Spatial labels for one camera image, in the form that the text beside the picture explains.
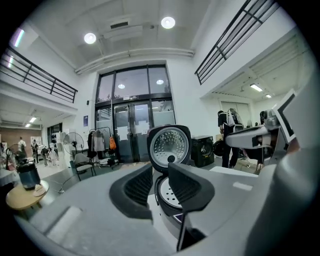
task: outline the chair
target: chair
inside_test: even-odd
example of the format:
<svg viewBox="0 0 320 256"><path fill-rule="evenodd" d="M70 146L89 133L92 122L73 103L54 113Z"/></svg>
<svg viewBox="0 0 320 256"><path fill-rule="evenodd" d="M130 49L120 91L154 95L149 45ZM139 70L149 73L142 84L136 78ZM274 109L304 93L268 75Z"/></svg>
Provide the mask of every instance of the chair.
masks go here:
<svg viewBox="0 0 320 256"><path fill-rule="evenodd" d="M76 154L73 162L75 165L75 170L76 170L76 174L78 175L79 181L81 181L79 174L85 173L88 169L91 169L92 176L94 176L94 174L95 176L97 176L94 164L91 162L90 158L85 156L84 154L82 153Z"/></svg>

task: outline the glass door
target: glass door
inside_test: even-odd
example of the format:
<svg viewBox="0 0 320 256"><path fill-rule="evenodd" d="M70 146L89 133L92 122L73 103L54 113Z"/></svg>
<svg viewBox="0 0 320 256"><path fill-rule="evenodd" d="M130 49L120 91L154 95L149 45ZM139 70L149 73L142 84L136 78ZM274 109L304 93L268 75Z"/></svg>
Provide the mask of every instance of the glass door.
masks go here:
<svg viewBox="0 0 320 256"><path fill-rule="evenodd" d="M147 133L152 127L149 101L116 105L114 115L121 160L125 163L149 161Z"/></svg>

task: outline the white ceiling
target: white ceiling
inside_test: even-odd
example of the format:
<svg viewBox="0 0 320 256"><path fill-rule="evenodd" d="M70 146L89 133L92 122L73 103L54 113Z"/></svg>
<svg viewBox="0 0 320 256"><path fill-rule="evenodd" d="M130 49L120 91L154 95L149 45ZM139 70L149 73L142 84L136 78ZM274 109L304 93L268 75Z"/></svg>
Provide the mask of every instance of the white ceiling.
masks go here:
<svg viewBox="0 0 320 256"><path fill-rule="evenodd" d="M16 98L0 94L0 126L24 127L31 119L36 117L30 128L46 126L55 119L58 121L67 114L47 107L31 104Z"/></svg>
<svg viewBox="0 0 320 256"><path fill-rule="evenodd" d="M189 49L210 2L211 0L45 1L27 22L40 37L48 40L76 67L81 67L102 56L132 49ZM175 19L172 29L161 26L162 18L167 16ZM121 19L128 19L128 27L137 26L136 29L142 33L116 40L112 33L124 32L126 36L131 36L127 31L128 27L110 28L111 23ZM84 42L84 35L89 32L97 36L94 44Z"/></svg>
<svg viewBox="0 0 320 256"><path fill-rule="evenodd" d="M267 94L274 97L287 93L290 89L299 89L317 68L312 52L303 37L297 33L212 95L233 95L262 101L267 99ZM256 84L263 91L252 89L251 84Z"/></svg>

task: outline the blue poster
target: blue poster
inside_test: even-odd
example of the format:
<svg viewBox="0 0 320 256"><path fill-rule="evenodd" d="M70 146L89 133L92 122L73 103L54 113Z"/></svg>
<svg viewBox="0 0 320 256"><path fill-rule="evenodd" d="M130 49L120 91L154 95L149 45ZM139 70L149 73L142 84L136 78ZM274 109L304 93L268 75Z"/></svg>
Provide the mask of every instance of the blue poster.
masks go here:
<svg viewBox="0 0 320 256"><path fill-rule="evenodd" d="M86 127L86 126L88 126L88 116L87 115L85 115L83 117L83 127Z"/></svg>

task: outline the wooden table top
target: wooden table top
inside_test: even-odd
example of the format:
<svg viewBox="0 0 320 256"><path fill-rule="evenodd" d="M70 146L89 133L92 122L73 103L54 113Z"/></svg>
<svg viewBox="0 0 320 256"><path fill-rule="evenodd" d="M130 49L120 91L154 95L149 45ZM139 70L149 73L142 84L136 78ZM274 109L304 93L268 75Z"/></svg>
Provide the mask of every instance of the wooden table top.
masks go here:
<svg viewBox="0 0 320 256"><path fill-rule="evenodd" d="M49 185L46 181L41 180L41 185L45 189L45 193L40 196L34 196L33 190L25 190L23 185L19 183L11 189L6 195L6 204L14 210L24 210L37 204L48 192Z"/></svg>

